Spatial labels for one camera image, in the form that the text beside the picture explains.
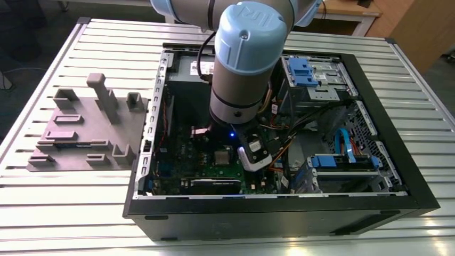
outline motherboard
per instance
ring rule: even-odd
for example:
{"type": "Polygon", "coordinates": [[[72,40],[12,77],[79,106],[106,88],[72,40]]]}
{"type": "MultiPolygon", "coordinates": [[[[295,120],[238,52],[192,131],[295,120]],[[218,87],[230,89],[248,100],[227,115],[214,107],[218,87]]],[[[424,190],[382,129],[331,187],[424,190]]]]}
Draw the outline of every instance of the motherboard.
{"type": "Polygon", "coordinates": [[[248,172],[236,153],[235,134],[216,141],[192,137],[190,127],[180,127],[167,147],[158,153],[155,195],[276,194],[278,175],[272,171],[248,172]]]}

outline dark floor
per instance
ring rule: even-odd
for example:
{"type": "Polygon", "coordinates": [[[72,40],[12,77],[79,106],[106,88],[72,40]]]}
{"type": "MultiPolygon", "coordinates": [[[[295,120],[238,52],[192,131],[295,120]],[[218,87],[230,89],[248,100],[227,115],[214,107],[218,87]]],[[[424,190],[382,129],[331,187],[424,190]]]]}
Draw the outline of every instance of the dark floor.
{"type": "MultiPolygon", "coordinates": [[[[48,68],[79,17],[151,22],[164,21],[164,17],[158,15],[151,7],[71,3],[70,11],[63,13],[58,2],[43,0],[40,3],[48,19],[48,26],[35,31],[43,54],[32,62],[19,63],[0,51],[0,70],[3,71],[20,67],[48,68]]],[[[11,91],[0,90],[0,141],[7,135],[43,74],[44,72],[38,70],[24,70],[7,74],[15,88],[11,91]]],[[[424,77],[442,102],[455,114],[455,64],[447,64],[441,59],[424,77]]]]}

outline blue latch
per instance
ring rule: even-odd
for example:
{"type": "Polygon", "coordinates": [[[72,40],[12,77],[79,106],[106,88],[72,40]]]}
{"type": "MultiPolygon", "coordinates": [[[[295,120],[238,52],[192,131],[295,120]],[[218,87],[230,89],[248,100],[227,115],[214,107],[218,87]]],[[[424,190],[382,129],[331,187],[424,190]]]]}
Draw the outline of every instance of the blue latch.
{"type": "Polygon", "coordinates": [[[316,87],[319,82],[312,77],[312,67],[307,59],[290,58],[290,71],[294,77],[294,85],[303,87],[316,87]]]}
{"type": "Polygon", "coordinates": [[[318,156],[320,167],[336,167],[334,156],[318,156]]]}

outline wooden desk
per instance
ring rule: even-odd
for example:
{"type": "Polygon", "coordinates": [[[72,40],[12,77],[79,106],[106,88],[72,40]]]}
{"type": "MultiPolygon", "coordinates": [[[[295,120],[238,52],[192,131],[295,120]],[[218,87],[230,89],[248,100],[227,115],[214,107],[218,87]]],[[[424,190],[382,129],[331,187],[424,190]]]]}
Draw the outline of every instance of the wooden desk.
{"type": "MultiPolygon", "coordinates": [[[[327,20],[344,20],[358,22],[352,36],[364,36],[383,12],[372,2],[368,8],[356,4],[356,0],[324,0],[327,6],[327,20]]],[[[316,19],[323,18],[323,5],[319,7],[316,19]]]]}

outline orange wire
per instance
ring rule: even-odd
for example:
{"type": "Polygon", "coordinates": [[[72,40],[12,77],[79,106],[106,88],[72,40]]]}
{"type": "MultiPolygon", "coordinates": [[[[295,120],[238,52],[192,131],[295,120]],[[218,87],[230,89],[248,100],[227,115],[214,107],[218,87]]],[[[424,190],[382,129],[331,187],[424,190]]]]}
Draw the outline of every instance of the orange wire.
{"type": "Polygon", "coordinates": [[[270,164],[268,168],[272,168],[274,164],[276,163],[278,159],[282,157],[283,153],[286,152],[286,150],[288,149],[288,147],[292,144],[292,140],[290,142],[290,144],[283,148],[282,152],[278,154],[275,160],[272,161],[272,163],[270,164]]]}
{"type": "Polygon", "coordinates": [[[360,151],[359,151],[359,148],[358,148],[358,146],[356,146],[354,140],[350,139],[350,142],[351,142],[351,145],[352,145],[354,153],[355,153],[356,155],[359,155],[359,154],[360,154],[360,151]]]}
{"type": "Polygon", "coordinates": [[[278,169],[278,168],[270,168],[270,170],[274,171],[274,172],[283,172],[283,170],[278,169]]]}

